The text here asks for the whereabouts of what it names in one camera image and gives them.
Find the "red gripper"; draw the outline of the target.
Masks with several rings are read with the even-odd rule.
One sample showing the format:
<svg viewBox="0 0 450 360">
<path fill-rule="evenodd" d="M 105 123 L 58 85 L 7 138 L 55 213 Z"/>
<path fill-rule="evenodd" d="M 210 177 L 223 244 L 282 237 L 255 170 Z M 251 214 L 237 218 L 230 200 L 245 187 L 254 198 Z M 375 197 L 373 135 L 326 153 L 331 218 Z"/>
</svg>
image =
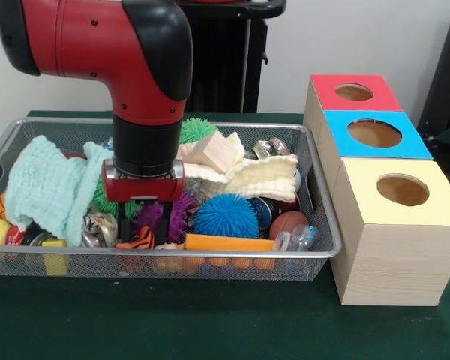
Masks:
<svg viewBox="0 0 450 360">
<path fill-rule="evenodd" d="M 119 172 L 112 160 L 102 163 L 103 191 L 109 202 L 118 203 L 118 238 L 120 242 L 131 239 L 127 203 L 132 200 L 154 200 L 163 203 L 159 220 L 159 243 L 167 242 L 170 231 L 171 202 L 176 201 L 185 186 L 185 169 L 180 160 L 174 160 L 171 171 L 165 176 L 137 178 Z"/>
</svg>

